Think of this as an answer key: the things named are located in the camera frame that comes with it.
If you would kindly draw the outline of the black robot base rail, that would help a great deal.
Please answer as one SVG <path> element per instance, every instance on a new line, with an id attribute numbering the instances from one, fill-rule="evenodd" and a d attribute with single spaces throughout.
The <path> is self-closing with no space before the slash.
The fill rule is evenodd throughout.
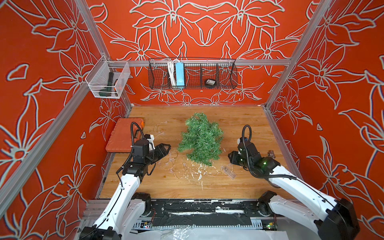
<path id="1" fill-rule="evenodd" d="M 272 217 L 274 214 L 258 204 L 257 199 L 152 199 L 143 217 L 197 214 L 243 214 L 247 217 Z"/>

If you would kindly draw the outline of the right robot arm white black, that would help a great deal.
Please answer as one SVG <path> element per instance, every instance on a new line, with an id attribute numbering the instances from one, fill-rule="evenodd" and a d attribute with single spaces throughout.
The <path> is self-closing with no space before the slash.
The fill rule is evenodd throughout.
<path id="1" fill-rule="evenodd" d="M 322 193 L 293 175 L 272 157 L 262 157 L 252 137 L 245 136 L 249 125 L 242 129 L 238 149 L 228 157 L 230 163 L 247 170 L 253 177 L 269 182 L 295 197 L 300 204 L 286 200 L 273 191 L 266 191 L 257 201 L 257 212 L 263 217 L 281 215 L 308 228 L 322 240 L 353 240 L 360 232 L 354 205 Z"/>

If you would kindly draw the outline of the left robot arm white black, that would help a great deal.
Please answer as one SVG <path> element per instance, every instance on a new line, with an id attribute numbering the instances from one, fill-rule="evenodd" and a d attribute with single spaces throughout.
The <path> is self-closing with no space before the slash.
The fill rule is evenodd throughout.
<path id="1" fill-rule="evenodd" d="M 153 136 L 145 135 L 136 122 L 130 128 L 131 152 L 116 171 L 120 183 L 95 223 L 82 229 L 80 240 L 126 240 L 140 216 L 152 211 L 150 194 L 138 193 L 137 189 L 143 178 L 153 173 L 149 166 L 166 157 L 171 145 L 155 146 Z"/>

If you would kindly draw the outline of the small green christmas tree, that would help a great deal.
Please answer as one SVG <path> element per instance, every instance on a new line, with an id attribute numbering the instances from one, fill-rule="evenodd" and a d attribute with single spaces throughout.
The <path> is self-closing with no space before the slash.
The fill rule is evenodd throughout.
<path id="1" fill-rule="evenodd" d="M 211 167 L 222 153 L 224 132 L 219 123 L 209 121 L 208 116 L 201 112 L 194 113 L 185 124 L 187 130 L 181 133 L 178 151 L 187 152 L 187 158 L 193 162 Z"/>

